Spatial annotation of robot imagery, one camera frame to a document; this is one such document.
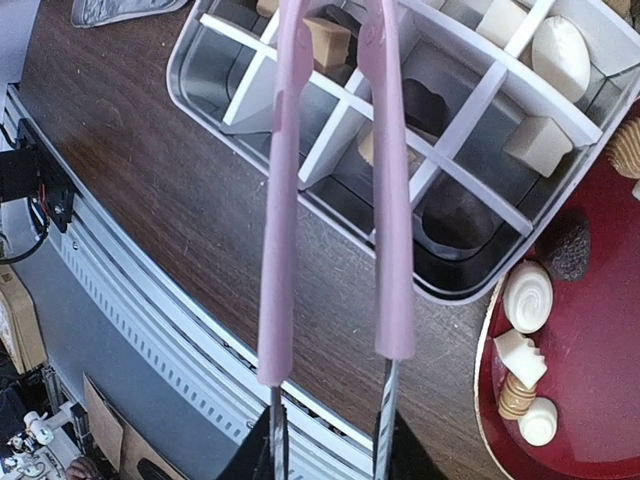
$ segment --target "red tray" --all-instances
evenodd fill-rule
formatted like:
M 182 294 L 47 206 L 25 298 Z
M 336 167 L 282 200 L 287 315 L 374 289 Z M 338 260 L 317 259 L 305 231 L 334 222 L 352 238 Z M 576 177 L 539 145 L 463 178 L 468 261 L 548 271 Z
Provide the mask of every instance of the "red tray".
M 476 413 L 487 448 L 517 480 L 640 480 L 640 202 L 634 181 L 602 158 L 564 209 L 582 209 L 591 264 L 579 283 L 554 282 L 554 305 L 533 335 L 547 374 L 538 395 L 558 407 L 558 433 L 531 447 L 498 415 L 506 370 L 493 338 L 511 328 L 502 282 L 489 307 L 476 362 Z

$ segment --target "pink tong handle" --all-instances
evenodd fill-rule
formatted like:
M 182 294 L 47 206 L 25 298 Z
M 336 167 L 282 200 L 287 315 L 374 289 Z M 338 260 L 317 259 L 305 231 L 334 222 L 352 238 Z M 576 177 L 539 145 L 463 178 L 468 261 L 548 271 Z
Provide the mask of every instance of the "pink tong handle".
M 396 0 L 367 0 L 358 66 L 374 105 L 376 350 L 389 360 L 415 352 L 413 237 Z
M 313 71 L 310 0 L 281 3 L 278 67 L 265 228 L 258 380 L 281 385 L 293 368 L 293 292 L 300 95 Z M 378 327 L 376 350 L 390 360 L 415 350 L 409 171 L 395 0 L 368 0 L 358 61 L 375 105 L 374 197 Z
M 311 32 L 302 21 L 308 8 L 309 0 L 280 6 L 258 339 L 258 381 L 270 387 L 281 385 L 293 368 L 299 107 L 313 71 Z

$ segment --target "cardboard box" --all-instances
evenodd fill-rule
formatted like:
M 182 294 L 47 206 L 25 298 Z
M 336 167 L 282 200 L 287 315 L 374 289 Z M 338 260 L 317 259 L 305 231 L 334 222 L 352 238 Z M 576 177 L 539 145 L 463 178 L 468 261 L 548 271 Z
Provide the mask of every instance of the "cardboard box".
M 31 296 L 8 265 L 0 265 L 0 337 L 18 373 L 47 361 Z
M 84 377 L 89 410 L 89 429 L 96 444 L 123 480 L 143 480 L 138 464 L 146 459 L 172 480 L 184 480 L 178 470 L 163 459 L 149 443 L 120 415 L 89 377 Z

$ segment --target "stacked wooden disc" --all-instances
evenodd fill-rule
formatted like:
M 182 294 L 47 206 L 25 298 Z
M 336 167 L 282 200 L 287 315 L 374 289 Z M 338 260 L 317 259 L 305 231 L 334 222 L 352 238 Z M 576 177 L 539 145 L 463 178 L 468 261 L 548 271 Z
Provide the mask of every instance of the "stacked wooden disc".
M 627 18 L 631 11 L 631 0 L 604 0 L 604 3 L 622 18 Z
M 640 179 L 640 118 L 629 120 L 618 129 L 607 153 L 620 175 Z
M 536 387 L 525 387 L 518 377 L 509 372 L 500 392 L 498 413 L 505 420 L 517 420 L 523 417 L 536 398 Z

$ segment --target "wooden table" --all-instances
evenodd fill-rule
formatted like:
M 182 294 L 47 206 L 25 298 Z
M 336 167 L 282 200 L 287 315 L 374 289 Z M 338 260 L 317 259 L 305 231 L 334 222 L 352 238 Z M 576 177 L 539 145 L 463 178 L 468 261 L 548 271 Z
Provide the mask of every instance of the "wooden table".
M 129 235 L 255 347 L 266 178 L 169 99 L 165 69 L 188 9 L 77 30 L 71 3 L 42 2 L 20 98 Z M 371 433 L 383 377 L 373 261 L 303 207 L 299 244 L 293 380 Z M 399 408 L 452 479 L 501 478 L 473 407 L 485 304 L 418 298 L 418 353 L 402 370 Z

